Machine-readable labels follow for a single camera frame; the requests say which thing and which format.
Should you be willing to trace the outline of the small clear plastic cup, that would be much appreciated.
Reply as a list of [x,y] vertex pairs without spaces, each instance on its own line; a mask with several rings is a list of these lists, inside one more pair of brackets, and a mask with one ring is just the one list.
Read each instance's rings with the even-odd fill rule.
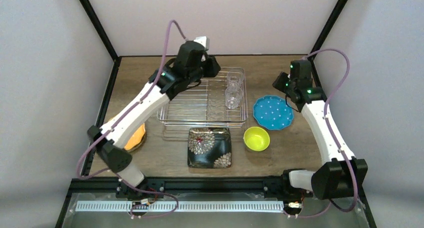
[[230,85],[225,90],[225,106],[228,109],[235,109],[240,106],[243,90],[239,85]]

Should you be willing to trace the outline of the yellow green bowl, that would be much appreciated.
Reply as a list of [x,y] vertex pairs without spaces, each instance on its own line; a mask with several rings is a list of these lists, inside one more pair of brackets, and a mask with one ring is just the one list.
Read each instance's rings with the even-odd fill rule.
[[269,147],[271,138],[265,129],[259,126],[252,126],[245,130],[243,142],[249,150],[262,152]]

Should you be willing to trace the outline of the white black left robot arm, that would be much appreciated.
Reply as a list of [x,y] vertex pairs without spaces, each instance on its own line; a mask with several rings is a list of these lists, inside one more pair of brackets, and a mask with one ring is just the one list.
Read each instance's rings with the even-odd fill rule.
[[107,169],[131,186],[139,186],[145,175],[132,161],[125,145],[151,115],[178,94],[194,87],[194,83],[199,83],[202,78],[217,76],[221,67],[213,55],[208,55],[209,43],[206,36],[183,43],[177,56],[157,69],[118,115],[101,127],[93,125],[87,130],[91,146]]

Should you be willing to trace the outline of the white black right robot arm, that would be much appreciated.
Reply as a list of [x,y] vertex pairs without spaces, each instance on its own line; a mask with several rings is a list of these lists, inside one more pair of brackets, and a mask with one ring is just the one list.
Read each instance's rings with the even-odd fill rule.
[[357,159],[344,141],[324,90],[313,86],[311,62],[291,61],[290,72],[281,72],[272,86],[283,92],[305,118],[321,156],[322,166],[317,171],[286,171],[290,186],[312,192],[320,200],[358,198],[368,165],[364,159]]

